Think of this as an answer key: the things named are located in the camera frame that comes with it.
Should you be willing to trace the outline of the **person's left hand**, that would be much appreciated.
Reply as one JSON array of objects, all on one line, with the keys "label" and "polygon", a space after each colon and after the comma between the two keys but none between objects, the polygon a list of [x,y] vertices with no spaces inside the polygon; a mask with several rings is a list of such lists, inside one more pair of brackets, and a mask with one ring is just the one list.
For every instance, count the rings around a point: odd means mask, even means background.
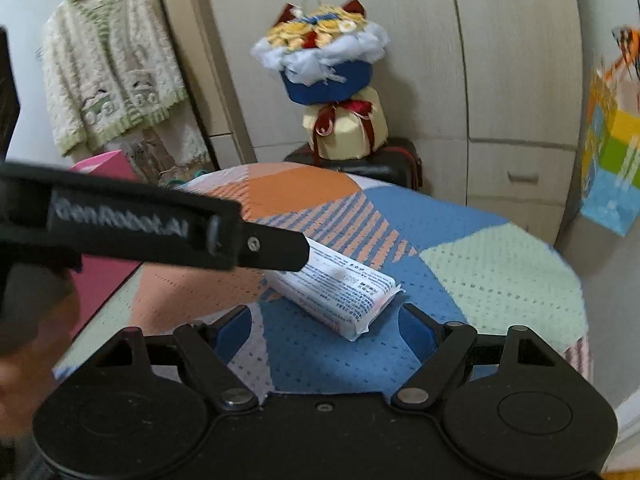
[{"label": "person's left hand", "polygon": [[39,323],[37,337],[1,358],[1,437],[28,434],[41,403],[55,387],[53,367],[70,348],[80,301],[73,290]]}]

